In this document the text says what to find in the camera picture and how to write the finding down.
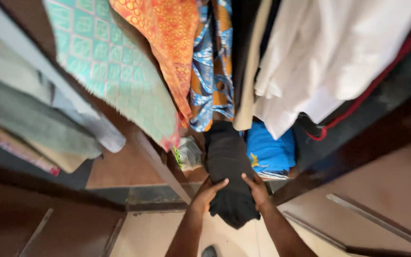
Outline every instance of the black folded cloth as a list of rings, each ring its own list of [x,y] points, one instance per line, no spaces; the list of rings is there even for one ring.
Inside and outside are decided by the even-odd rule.
[[[241,228],[252,219],[260,219],[249,186],[242,179],[245,173],[253,178],[254,171],[246,154],[246,145],[231,122],[215,121],[204,132],[206,160],[205,169],[212,184],[229,178],[229,184],[217,192],[210,203],[210,214],[218,214],[228,225]]]

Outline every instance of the red strap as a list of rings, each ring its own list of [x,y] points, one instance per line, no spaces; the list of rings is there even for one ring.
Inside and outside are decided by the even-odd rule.
[[[369,87],[362,93],[360,96],[358,96],[353,104],[348,108],[346,112],[341,114],[339,117],[335,118],[333,121],[331,121],[328,125],[324,126],[322,129],[322,135],[320,137],[314,137],[307,133],[309,137],[311,137],[313,140],[323,140],[326,137],[327,130],[334,127],[337,125],[340,121],[344,120],[346,117],[350,116],[356,109],[364,102],[364,100],[374,91],[374,89],[383,81],[383,79],[390,73],[392,69],[399,63],[403,57],[405,57],[409,52],[411,51],[411,35],[405,40],[405,42],[402,44],[401,49],[397,53],[396,58],[394,59],[393,62],[391,62],[386,69],[380,73],[378,77],[374,79],[369,85]]]

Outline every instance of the tiled floor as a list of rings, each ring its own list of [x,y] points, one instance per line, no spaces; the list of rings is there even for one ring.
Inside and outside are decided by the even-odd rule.
[[[111,257],[162,257],[174,237],[183,213],[128,214]],[[291,223],[304,242],[319,257],[348,257],[300,226]],[[214,245],[219,257],[277,257],[264,221],[250,221],[240,230],[228,226],[220,217],[205,214],[202,249]]]

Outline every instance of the black shoe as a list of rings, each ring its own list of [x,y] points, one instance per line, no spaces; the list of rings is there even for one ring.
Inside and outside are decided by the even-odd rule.
[[[215,247],[209,246],[202,251],[201,257],[217,257]]]

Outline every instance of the blue folded cloth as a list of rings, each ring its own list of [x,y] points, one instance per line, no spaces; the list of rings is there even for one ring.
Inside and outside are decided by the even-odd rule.
[[[274,140],[264,123],[253,122],[247,131],[247,156],[252,167],[261,177],[285,178],[296,162],[294,160],[294,136],[289,129]]]

